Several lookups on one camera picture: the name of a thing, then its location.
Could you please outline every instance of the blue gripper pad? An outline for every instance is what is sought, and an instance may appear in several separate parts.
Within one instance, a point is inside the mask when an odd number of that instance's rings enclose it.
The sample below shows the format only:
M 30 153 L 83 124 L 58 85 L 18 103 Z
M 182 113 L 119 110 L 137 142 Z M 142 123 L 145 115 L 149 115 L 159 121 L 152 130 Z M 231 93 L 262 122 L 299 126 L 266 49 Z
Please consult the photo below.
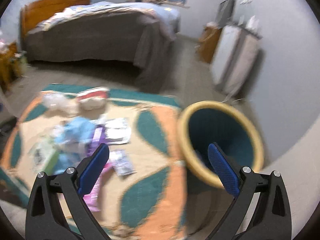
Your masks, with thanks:
M 109 159 L 108 145 L 102 144 L 101 147 L 98 147 L 97 151 L 97 153 L 94 152 L 91 161 L 79 178 L 78 194 L 81 197 L 90 194 L 94 184 Z
M 208 147 L 208 157 L 226 191 L 236 198 L 240 193 L 239 178 L 214 144 Z

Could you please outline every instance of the gray floor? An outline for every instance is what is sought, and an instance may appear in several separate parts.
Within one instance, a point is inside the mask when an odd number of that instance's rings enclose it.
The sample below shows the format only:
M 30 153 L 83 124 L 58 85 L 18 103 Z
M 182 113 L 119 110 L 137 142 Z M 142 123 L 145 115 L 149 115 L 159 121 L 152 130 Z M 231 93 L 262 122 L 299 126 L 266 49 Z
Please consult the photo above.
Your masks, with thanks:
M 174 71 L 160 91 L 163 95 L 176 96 L 182 107 L 198 101 L 222 101 L 225 98 L 214 91 L 209 65 L 198 60 L 195 46 L 194 41 L 182 37 L 177 39 Z M 36 62 L 31 65 L 25 78 L 15 81 L 11 91 L 6 94 L 17 116 L 21 115 L 38 92 L 51 83 L 138 90 L 134 81 L 139 69 L 129 63 L 86 60 L 58 64 Z M 245 105 L 236 107 L 246 111 Z M 190 239 L 205 239 L 231 200 L 223 190 L 206 186 L 188 173 L 187 221 L 188 233 L 192 234 Z

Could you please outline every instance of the trash can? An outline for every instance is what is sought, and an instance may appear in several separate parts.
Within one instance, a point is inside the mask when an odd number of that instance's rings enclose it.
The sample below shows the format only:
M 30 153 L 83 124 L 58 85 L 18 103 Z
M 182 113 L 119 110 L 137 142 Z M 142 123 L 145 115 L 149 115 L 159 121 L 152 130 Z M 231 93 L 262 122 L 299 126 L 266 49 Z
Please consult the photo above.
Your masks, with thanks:
M 223 188 L 208 159 L 208 146 L 216 142 L 240 166 L 259 172 L 264 150 L 254 125 L 234 107 L 202 101 L 186 108 L 178 120 L 178 142 L 188 168 L 200 180 Z

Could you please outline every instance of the wooden headboard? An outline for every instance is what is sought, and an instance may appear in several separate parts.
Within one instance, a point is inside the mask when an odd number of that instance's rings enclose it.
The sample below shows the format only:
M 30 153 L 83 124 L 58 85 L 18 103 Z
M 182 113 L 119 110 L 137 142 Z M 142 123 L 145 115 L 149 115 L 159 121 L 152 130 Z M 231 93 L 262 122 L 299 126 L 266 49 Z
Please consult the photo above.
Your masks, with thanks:
M 90 0 L 39 0 L 25 5 L 20 11 L 21 38 L 36 27 L 39 22 L 49 19 L 73 5 L 88 5 Z

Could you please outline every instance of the bed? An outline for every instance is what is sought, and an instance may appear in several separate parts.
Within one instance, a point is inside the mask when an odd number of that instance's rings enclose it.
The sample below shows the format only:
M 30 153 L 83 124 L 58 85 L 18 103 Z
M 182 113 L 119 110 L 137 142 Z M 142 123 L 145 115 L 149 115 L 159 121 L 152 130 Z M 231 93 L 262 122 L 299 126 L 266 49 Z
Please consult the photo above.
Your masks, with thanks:
M 46 25 L 49 18 L 69 7 L 77 11 L 71 20 Z M 78 13 L 88 10 L 85 17 Z M 136 83 L 145 90 L 159 89 L 169 73 L 179 24 L 177 10 L 148 3 L 90 5 L 90 0 L 40 0 L 25 5 L 20 14 L 21 43 L 29 61 L 132 62 L 141 69 Z

